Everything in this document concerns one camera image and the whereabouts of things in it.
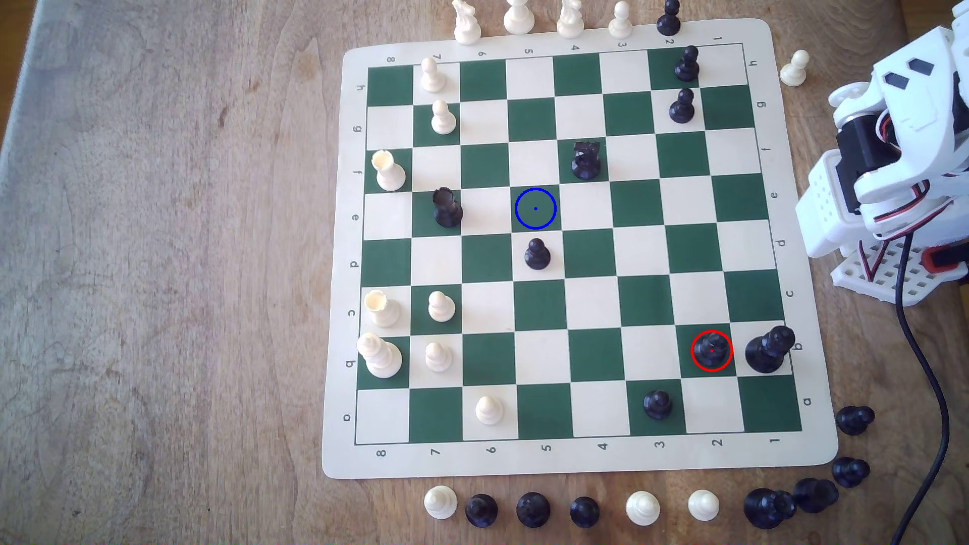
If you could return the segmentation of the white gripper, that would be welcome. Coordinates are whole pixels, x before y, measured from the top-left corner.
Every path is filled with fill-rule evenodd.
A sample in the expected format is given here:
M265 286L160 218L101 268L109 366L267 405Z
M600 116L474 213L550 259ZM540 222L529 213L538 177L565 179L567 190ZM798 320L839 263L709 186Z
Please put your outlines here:
M871 234L859 214L852 213L836 170L838 149L824 152L808 174L808 186L795 206L806 254L821 258L838 249L849 257L859 242L871 242Z

